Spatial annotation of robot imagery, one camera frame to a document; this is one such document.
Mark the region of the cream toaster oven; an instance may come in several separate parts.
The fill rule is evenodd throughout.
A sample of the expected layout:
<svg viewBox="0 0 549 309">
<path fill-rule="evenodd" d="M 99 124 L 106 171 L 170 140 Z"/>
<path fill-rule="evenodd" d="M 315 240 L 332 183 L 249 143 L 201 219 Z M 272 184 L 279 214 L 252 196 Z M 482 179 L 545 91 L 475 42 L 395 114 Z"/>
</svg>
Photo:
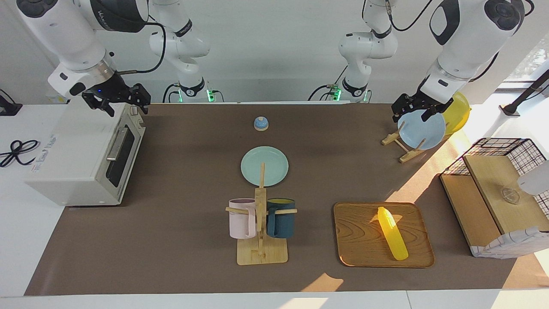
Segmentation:
<svg viewBox="0 0 549 309">
<path fill-rule="evenodd" d="M 25 184 L 60 206 L 99 206 L 103 188 L 96 176 L 115 127 L 122 114 L 139 113 L 131 104 L 111 106 L 114 117 L 72 100 L 24 176 Z"/>
</svg>

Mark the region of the yellow plate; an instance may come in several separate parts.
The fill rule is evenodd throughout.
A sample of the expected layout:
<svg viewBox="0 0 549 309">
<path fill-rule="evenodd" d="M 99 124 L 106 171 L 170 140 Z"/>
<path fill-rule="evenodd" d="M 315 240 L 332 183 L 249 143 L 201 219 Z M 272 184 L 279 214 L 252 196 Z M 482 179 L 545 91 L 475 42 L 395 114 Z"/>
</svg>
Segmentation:
<svg viewBox="0 0 549 309">
<path fill-rule="evenodd" d="M 451 105 L 442 113 L 446 124 L 445 136 L 462 129 L 472 110 L 466 96 L 461 92 L 456 92 L 452 99 Z"/>
</svg>

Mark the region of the pink mug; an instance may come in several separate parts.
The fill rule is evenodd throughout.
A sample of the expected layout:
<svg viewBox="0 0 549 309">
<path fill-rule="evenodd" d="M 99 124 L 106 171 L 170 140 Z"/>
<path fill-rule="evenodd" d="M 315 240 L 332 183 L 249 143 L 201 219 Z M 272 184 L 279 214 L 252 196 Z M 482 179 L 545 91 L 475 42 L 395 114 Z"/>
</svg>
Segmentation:
<svg viewBox="0 0 549 309">
<path fill-rule="evenodd" d="M 255 199 L 235 198 L 228 201 L 228 206 L 245 210 L 245 213 L 229 212 L 229 236 L 234 239 L 251 239 L 257 236 Z"/>
</svg>

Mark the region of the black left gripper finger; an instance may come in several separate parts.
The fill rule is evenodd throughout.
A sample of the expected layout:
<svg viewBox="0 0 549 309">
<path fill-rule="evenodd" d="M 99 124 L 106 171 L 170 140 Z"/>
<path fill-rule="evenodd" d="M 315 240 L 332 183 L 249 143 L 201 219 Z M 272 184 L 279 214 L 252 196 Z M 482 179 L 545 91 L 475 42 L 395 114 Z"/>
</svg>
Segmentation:
<svg viewBox="0 0 549 309">
<path fill-rule="evenodd" d="M 400 117 L 407 112 L 408 96 L 400 95 L 391 105 L 391 108 L 393 112 L 392 120 L 394 123 L 397 123 Z"/>
<path fill-rule="evenodd" d="M 424 102 L 425 112 L 421 115 L 421 120 L 426 122 L 431 116 L 438 113 L 444 113 L 453 102 L 454 100 L 449 100 L 447 103 L 440 103 L 435 100 L 426 100 Z"/>
</svg>

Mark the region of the glass oven door with handle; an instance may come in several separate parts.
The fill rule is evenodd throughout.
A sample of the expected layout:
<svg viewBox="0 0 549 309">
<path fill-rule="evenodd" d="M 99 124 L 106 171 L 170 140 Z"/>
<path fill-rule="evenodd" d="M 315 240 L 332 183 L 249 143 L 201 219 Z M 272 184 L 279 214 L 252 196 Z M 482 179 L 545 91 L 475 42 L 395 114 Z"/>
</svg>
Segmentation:
<svg viewBox="0 0 549 309">
<path fill-rule="evenodd" d="M 99 206 L 122 202 L 144 134 L 145 127 L 139 113 L 122 114 L 96 176 L 103 188 L 96 198 Z"/>
</svg>

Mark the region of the light green plate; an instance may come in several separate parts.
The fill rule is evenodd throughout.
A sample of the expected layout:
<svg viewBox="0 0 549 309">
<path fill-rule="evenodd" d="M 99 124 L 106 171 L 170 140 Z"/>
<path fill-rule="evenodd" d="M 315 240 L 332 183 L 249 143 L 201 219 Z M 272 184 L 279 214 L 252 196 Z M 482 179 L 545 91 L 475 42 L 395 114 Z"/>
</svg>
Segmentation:
<svg viewBox="0 0 549 309">
<path fill-rule="evenodd" d="M 240 169 L 245 180 L 255 186 L 259 186 L 261 164 L 265 164 L 263 174 L 265 187 L 282 182 L 290 168 L 286 155 L 277 148 L 259 146 L 249 150 L 241 160 Z"/>
</svg>

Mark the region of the square wooden tray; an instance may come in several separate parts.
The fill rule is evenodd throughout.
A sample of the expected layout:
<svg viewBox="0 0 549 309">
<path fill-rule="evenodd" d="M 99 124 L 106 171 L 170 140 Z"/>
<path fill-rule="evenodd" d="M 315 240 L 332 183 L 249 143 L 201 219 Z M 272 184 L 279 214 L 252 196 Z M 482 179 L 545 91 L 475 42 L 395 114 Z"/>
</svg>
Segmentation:
<svg viewBox="0 0 549 309">
<path fill-rule="evenodd" d="M 378 208 L 395 219 L 409 256 L 392 255 L 379 225 Z M 338 202 L 333 207 L 339 259 L 349 267 L 428 268 L 434 251 L 420 209 L 410 202 Z"/>
</svg>

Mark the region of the white rounded plastic object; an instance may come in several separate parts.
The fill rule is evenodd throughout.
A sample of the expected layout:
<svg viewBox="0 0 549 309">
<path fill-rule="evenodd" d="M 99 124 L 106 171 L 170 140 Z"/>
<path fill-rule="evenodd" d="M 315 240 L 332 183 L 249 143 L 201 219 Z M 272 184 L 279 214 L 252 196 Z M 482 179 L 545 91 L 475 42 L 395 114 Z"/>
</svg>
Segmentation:
<svg viewBox="0 0 549 309">
<path fill-rule="evenodd" d="M 549 190 L 549 160 L 521 175 L 516 182 L 522 191 L 532 196 Z"/>
</svg>

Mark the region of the black stand base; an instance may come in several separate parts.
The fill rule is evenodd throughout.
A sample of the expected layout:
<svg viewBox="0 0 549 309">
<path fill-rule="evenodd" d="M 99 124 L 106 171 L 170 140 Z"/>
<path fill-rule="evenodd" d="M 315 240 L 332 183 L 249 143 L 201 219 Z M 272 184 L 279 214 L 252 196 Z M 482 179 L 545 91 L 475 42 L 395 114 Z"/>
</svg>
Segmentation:
<svg viewBox="0 0 549 309">
<path fill-rule="evenodd" d="M 12 96 L 0 88 L 0 116 L 15 116 L 22 106 L 23 104 L 16 103 Z"/>
</svg>

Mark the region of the wooden plate rack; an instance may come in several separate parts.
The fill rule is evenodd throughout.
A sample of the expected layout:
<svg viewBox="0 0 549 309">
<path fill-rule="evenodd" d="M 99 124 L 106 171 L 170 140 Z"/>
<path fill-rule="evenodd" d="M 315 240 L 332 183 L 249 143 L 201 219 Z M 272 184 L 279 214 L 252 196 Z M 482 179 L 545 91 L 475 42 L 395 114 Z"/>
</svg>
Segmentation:
<svg viewBox="0 0 549 309">
<path fill-rule="evenodd" d="M 420 154 L 422 154 L 423 152 L 425 152 L 427 149 L 420 149 L 420 147 L 422 147 L 425 143 L 425 141 L 427 139 L 422 139 L 420 141 L 420 144 L 416 147 L 416 148 L 413 148 L 413 149 L 408 149 L 403 143 L 401 143 L 401 133 L 400 131 L 402 131 L 403 127 L 405 126 L 405 121 L 402 122 L 401 125 L 398 126 L 398 129 L 387 135 L 387 137 L 385 139 L 382 139 L 381 141 L 381 145 L 382 146 L 386 146 L 390 143 L 396 143 L 401 149 L 404 150 L 404 155 L 402 155 L 398 160 L 401 164 L 404 164 L 412 159 L 414 159 L 415 157 L 419 156 Z"/>
</svg>

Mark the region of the small clear glass dish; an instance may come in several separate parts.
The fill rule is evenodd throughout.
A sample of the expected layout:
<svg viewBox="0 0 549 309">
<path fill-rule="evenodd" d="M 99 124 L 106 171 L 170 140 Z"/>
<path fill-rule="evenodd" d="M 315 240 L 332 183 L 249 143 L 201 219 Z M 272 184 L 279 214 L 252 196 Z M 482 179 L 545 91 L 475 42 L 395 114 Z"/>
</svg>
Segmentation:
<svg viewBox="0 0 549 309">
<path fill-rule="evenodd" d="M 501 189 L 501 196 L 504 201 L 517 205 L 520 202 L 520 193 L 513 188 L 503 187 Z"/>
</svg>

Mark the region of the wooden mug rack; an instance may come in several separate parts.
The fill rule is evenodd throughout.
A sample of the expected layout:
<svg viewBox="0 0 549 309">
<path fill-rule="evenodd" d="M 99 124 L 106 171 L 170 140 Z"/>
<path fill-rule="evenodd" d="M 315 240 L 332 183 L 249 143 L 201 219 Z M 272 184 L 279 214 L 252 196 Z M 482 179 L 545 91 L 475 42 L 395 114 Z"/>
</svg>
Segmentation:
<svg viewBox="0 0 549 309">
<path fill-rule="evenodd" d="M 267 219 L 267 195 L 264 186 L 265 178 L 264 162 L 261 163 L 259 174 L 259 187 L 255 189 L 255 237 L 240 239 L 237 242 L 237 264 L 259 265 L 280 264 L 288 261 L 287 241 L 281 238 L 270 237 L 266 233 Z"/>
</svg>

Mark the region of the brown table mat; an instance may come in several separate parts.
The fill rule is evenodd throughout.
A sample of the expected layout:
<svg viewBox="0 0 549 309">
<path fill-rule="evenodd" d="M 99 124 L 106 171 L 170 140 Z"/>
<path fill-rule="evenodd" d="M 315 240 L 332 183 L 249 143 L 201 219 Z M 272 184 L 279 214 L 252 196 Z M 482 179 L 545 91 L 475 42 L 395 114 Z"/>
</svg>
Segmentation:
<svg viewBox="0 0 549 309">
<path fill-rule="evenodd" d="M 256 117 L 269 128 L 255 130 Z M 388 104 L 155 104 L 145 125 L 121 206 L 64 209 L 25 295 L 549 288 L 533 255 L 471 255 L 438 173 L 409 182 L 430 157 L 446 167 L 455 156 L 400 164 L 400 149 L 380 144 L 395 128 Z M 253 196 L 240 164 L 257 146 L 290 161 L 267 196 L 296 200 L 296 233 L 288 262 L 239 266 L 225 207 Z M 396 200 L 407 183 L 400 200 L 420 208 L 434 265 L 341 264 L 333 206 Z"/>
</svg>

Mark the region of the black angled stand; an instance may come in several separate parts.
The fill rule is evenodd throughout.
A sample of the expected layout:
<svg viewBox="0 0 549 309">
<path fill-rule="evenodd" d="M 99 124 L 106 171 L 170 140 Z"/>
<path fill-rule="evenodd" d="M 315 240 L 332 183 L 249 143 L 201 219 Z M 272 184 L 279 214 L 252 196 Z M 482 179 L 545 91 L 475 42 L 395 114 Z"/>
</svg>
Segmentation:
<svg viewBox="0 0 549 309">
<path fill-rule="evenodd" d="M 502 113 L 508 117 L 519 117 L 518 107 L 526 100 L 532 99 L 549 88 L 549 69 L 537 78 L 524 92 L 522 92 L 512 103 L 500 105 Z"/>
</svg>

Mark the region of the yellow corn cob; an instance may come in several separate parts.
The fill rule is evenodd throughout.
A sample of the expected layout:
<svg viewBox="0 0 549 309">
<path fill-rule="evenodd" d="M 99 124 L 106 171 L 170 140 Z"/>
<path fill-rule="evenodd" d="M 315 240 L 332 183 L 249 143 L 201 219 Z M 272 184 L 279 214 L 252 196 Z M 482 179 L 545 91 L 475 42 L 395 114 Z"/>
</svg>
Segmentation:
<svg viewBox="0 0 549 309">
<path fill-rule="evenodd" d="M 392 256 L 397 261 L 407 259 L 409 253 L 392 213 L 385 207 L 378 207 L 377 217 Z"/>
</svg>

